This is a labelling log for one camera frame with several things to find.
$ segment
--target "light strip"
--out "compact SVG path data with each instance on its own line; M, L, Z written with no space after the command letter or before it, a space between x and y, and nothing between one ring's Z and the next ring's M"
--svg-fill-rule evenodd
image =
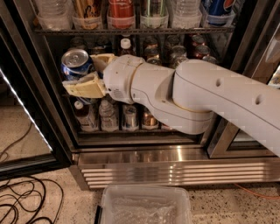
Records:
M46 141L44 135L42 134L42 132L40 131L40 129L38 128L37 124L34 122L33 118L31 117L31 115L29 114L28 110L25 108L25 105L23 104L23 102L19 99L15 89L11 86L10 82L8 81L7 77L4 75L2 69L0 68L0 74L3 76L3 79L5 80L5 82L7 83L7 85L10 87L11 92L16 96L17 101L19 102L19 104L24 108L25 113L29 116L29 119L31 120L31 122L34 124L34 127L37 129L38 133L42 136L43 140L45 141L47 147L50 149L50 151L53 151L53 148L51 147L51 145Z

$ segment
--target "cable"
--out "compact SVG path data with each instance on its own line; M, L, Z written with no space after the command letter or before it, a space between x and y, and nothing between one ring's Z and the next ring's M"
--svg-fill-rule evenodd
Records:
M27 177L27 180L24 181L19 181L16 183L11 183L10 181L7 181L4 185L0 185L0 193L2 193L3 191L11 191L12 194L10 193L6 193L4 195L0 195L0 199L4 199L5 197L9 200L14 200L13 203L10 204L0 204L0 207L9 207L10 210L7 211L2 218L0 218L0 223L7 223L4 222L5 219L8 217L8 215L13 212L13 219L10 222L10 224L15 224L17 223L18 220L20 220L21 217L19 217L19 213L18 213L18 208L17 207L21 207L25 212L27 212L28 214L32 214L32 217L26 222L26 224L33 224L36 223L37 221L47 221L50 224L53 224L57 221L61 208L62 208L62 204L63 204L63 200L64 200L64 192L62 187L55 181L51 180L51 179L38 179L38 178L34 178L34 177ZM46 189L46 185L45 182L49 181L54 183L61 191L61 199L60 199L60 203L59 203L59 207L58 210L55 214L55 217L53 219L53 221L49 218L49 217L36 217L38 215L38 213L42 210L43 207L46 207L46 205L44 205L45 201L46 201L46 194L47 194L47 189ZM17 189L20 189L20 191L22 191L24 188L21 187L24 186L24 188L27 188L26 191L24 192L19 192L17 191L15 188L17 187ZM28 200L28 198L30 197L37 197L39 196L40 198L40 202L39 205L34 208L34 209L27 209L26 207L24 207L22 201L23 200Z
M9 154L7 153L7 151L9 150L9 148L12 147L13 145L17 144L18 142L20 142L22 139L24 139L24 138L28 135L28 133L30 132L31 128L32 128L32 122L30 122L29 127L28 127L28 130L27 130L18 140L16 140L15 142L11 143L11 144L8 145L2 152L0 152L0 163L1 163L1 162L4 162L4 161L9 157ZM2 156L3 156L4 154L6 154L7 157L6 157L3 161L1 161Z
M253 191L250 191L249 189L241 186L241 185L238 185L238 184L234 184L235 186L241 188L243 191L247 192L247 193L251 193L251 194L254 194L255 196L257 197L260 197L260 198L263 198L263 199L267 199L267 200L280 200L280 196L267 196L267 195L263 195L263 194L260 194L260 193L257 193L257 192L253 192Z

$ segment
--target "brown bottle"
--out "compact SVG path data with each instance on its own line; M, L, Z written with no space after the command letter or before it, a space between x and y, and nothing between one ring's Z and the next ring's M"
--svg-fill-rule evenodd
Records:
M123 38L121 40L121 50L119 52L119 56L122 56L125 54L136 55L132 49L130 39L128 39L128 38Z

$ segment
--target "fridge base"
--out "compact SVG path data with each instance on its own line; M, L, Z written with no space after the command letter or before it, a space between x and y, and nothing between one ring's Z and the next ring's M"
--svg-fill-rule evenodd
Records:
M184 146L85 152L73 155L73 160L70 171L81 190L113 184L193 186L280 181L279 157L209 159L203 149Z

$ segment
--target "metal shelf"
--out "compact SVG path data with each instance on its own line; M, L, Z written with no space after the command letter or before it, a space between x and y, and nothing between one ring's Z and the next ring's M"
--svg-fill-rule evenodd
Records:
M192 29L129 29L129 30L65 30L65 31L44 31L42 29L35 29L35 32L44 36L71 36L71 35L122 35L125 33L131 35L142 34L187 34L187 33L223 33L234 32L234 27L217 27L217 28L192 28Z

